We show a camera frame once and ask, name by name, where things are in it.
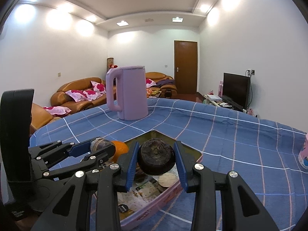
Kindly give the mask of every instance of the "wooden floor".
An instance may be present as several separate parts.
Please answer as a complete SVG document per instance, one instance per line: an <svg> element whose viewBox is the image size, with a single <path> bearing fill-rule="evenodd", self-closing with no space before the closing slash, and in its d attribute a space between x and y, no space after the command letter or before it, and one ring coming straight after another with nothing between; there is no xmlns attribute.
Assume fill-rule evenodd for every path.
<svg viewBox="0 0 308 231"><path fill-rule="evenodd" d="M191 102L203 102L203 98L200 95L184 95L184 94L177 94L176 99L181 99L185 101Z"/></svg>

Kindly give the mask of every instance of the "white wall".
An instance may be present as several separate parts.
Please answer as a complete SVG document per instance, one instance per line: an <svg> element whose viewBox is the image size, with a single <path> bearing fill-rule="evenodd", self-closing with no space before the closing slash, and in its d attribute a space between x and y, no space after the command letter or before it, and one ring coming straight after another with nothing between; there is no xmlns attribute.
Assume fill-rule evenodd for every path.
<svg viewBox="0 0 308 231"><path fill-rule="evenodd" d="M252 77L251 107L260 118L308 131L308 24L292 0L241 0L215 25L200 26L200 92L217 93L223 73Z"/></svg>
<svg viewBox="0 0 308 231"><path fill-rule="evenodd" d="M161 72L174 77L176 40L198 42L199 62L199 30L193 27L144 26L111 31L108 55L119 67L144 65L146 72Z"/></svg>
<svg viewBox="0 0 308 231"><path fill-rule="evenodd" d="M34 88L34 102L50 105L50 97L63 84L86 77L105 78L107 32L94 28L91 36L76 31L81 19L73 17L68 30L46 23L51 9L35 6L29 22L18 22L15 11L0 35L0 95L6 90Z"/></svg>

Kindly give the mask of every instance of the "dark round object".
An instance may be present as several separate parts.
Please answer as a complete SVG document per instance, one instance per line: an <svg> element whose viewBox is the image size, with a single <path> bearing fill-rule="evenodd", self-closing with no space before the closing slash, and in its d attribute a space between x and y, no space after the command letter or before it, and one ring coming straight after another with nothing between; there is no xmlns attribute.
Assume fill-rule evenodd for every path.
<svg viewBox="0 0 308 231"><path fill-rule="evenodd" d="M126 213L129 211L129 208L125 204L118 205L119 213Z"/></svg>
<svg viewBox="0 0 308 231"><path fill-rule="evenodd" d="M162 175L175 165L172 147L159 138L144 142L138 151L139 167L148 175Z"/></svg>

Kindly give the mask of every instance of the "kettle handle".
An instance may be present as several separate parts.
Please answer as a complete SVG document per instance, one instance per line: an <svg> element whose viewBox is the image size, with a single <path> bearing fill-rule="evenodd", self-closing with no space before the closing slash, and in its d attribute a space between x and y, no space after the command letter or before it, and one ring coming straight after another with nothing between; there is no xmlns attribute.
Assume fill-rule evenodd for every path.
<svg viewBox="0 0 308 231"><path fill-rule="evenodd" d="M107 97L107 106L112 111L119 111L121 112L123 109L120 105L114 104L113 98L113 80L115 78L120 78L122 76L121 69L112 69L106 75L106 97Z"/></svg>

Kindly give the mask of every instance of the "blue plaid tablecloth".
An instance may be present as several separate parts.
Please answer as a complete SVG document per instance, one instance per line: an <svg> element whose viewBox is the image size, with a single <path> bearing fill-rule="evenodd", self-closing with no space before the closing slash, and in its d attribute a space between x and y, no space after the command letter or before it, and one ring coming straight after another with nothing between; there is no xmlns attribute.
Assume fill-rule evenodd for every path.
<svg viewBox="0 0 308 231"><path fill-rule="evenodd" d="M30 146L55 140L82 142L96 136L126 141L158 130L203 153L213 171L237 171L264 204L280 230L291 230L307 208L308 170L298 163L305 133L277 122L197 102L148 99L149 114L120 120L107 105L95 107L37 130ZM80 162L69 157L55 168ZM221 230L217 193L217 230ZM182 192L135 231L190 230L194 194Z"/></svg>

